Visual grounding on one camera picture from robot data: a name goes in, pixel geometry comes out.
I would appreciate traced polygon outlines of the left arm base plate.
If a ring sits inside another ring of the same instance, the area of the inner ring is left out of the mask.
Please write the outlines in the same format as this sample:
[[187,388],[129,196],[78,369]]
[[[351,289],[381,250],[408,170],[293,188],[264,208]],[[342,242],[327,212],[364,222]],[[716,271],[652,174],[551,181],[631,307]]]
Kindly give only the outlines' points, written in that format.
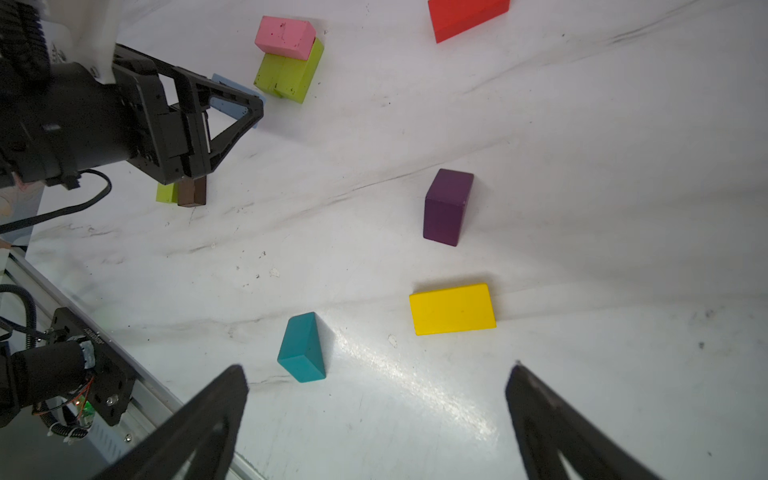
[[107,425],[118,425],[132,399],[133,387],[138,379],[135,368],[105,334],[69,308],[55,310],[52,327],[55,331],[63,331],[62,340],[90,342],[93,360],[87,360],[86,364],[94,380],[88,402]]

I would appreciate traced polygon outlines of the pink wood block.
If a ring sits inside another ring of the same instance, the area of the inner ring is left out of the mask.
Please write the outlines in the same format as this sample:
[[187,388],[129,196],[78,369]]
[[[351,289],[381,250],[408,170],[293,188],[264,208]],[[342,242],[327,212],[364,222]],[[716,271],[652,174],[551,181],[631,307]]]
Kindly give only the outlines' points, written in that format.
[[316,39],[308,21],[263,16],[254,44],[266,54],[306,61]]

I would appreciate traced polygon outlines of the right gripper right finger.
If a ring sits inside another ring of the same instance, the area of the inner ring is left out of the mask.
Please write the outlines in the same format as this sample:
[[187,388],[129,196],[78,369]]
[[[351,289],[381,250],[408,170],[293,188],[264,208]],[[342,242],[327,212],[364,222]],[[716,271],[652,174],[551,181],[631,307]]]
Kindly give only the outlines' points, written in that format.
[[530,479],[567,479],[569,463],[583,479],[656,479],[524,365],[505,389],[521,458]]

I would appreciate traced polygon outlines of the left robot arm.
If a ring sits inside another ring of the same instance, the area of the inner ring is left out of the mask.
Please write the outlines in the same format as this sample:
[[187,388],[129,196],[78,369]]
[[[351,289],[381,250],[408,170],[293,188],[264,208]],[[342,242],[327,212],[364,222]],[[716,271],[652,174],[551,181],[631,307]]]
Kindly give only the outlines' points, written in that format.
[[172,184],[214,172],[264,116],[255,94],[118,44],[114,80],[51,61],[41,8],[1,4],[1,184],[74,189],[83,173],[127,161]]

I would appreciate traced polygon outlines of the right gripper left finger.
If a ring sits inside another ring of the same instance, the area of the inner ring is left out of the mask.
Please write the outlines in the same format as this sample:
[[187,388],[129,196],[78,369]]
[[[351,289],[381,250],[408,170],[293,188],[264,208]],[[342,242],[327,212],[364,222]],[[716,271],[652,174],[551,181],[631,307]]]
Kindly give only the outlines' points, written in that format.
[[224,479],[235,454],[248,396],[244,370],[232,365],[97,479]]

